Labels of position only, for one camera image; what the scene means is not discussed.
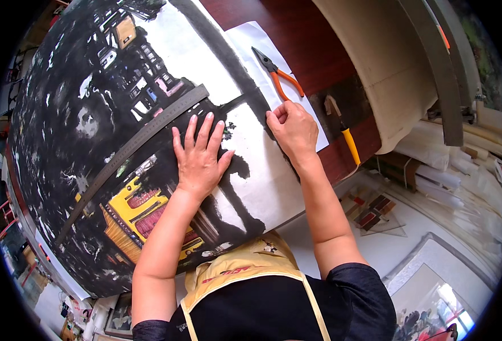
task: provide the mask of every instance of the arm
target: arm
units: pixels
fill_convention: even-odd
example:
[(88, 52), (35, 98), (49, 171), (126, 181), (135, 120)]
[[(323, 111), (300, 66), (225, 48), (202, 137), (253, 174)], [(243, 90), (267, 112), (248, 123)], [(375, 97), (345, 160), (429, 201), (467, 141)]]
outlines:
[(202, 201), (211, 194), (228, 168), (234, 151), (217, 162), (224, 122), (220, 121), (208, 140), (213, 113), (203, 122), (196, 143), (197, 117), (190, 119), (181, 146), (179, 130), (172, 128), (173, 149), (179, 167), (179, 184), (166, 209), (147, 238), (132, 277), (132, 325), (145, 320), (169, 321), (177, 309), (175, 274), (186, 228)]
[(318, 129), (314, 119), (291, 101), (266, 115), (268, 126), (300, 176), (321, 277), (343, 263), (368, 264), (357, 249), (346, 215), (315, 152)]

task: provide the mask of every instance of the wooden table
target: wooden table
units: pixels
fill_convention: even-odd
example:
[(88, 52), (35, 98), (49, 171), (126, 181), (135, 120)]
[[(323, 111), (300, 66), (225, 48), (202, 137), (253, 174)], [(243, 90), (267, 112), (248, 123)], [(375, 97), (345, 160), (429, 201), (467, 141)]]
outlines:
[[(311, 0), (200, 0), (223, 30), (247, 21), (256, 21), (268, 33), (281, 52), (302, 89), (311, 97), (328, 92), (342, 84), (356, 91), (355, 68), (342, 43), (322, 13)], [(352, 115), (349, 125), (361, 162), (368, 160), (381, 147), (376, 121), (369, 109), (347, 99), (338, 105)], [(332, 185), (355, 169), (355, 163), (343, 137), (329, 140), (319, 152), (324, 170)]]

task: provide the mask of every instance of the person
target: person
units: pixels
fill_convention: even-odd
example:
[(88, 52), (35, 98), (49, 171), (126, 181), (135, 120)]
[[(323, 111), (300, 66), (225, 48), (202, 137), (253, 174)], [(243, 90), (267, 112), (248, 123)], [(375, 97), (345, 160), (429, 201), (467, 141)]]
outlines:
[(318, 128), (291, 101), (266, 113), (268, 127), (300, 176), (321, 279), (298, 270), (275, 232), (187, 272), (177, 307), (175, 274), (186, 227), (230, 164), (217, 161), (224, 123), (209, 113), (196, 141), (190, 119), (184, 147), (173, 128), (179, 184), (143, 247), (132, 280), (134, 340), (391, 340), (396, 314), (377, 272), (357, 249), (323, 170)]

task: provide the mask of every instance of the black t-shirt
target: black t-shirt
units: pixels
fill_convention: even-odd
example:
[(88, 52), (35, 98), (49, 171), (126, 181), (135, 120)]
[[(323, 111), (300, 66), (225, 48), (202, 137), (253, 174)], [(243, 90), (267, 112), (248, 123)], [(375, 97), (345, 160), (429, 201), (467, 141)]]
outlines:
[[(393, 338), (395, 309), (376, 270), (360, 263), (332, 269), (326, 280), (307, 277), (331, 340)], [(302, 282), (262, 276), (231, 283), (207, 295), (190, 313), (202, 340), (322, 340)], [(169, 322), (147, 320), (134, 340), (190, 340), (181, 308)]]

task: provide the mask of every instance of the yellow knife handle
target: yellow knife handle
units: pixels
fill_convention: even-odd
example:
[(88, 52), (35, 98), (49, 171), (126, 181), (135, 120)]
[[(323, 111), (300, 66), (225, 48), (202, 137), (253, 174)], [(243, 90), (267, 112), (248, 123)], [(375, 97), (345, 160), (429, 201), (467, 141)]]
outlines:
[(350, 129), (342, 130), (343, 137), (346, 139), (347, 146), (350, 147), (351, 155), (355, 164), (358, 166), (361, 164), (361, 159), (359, 159), (359, 153), (357, 152), (357, 147), (355, 146), (355, 141), (353, 136), (351, 136)]

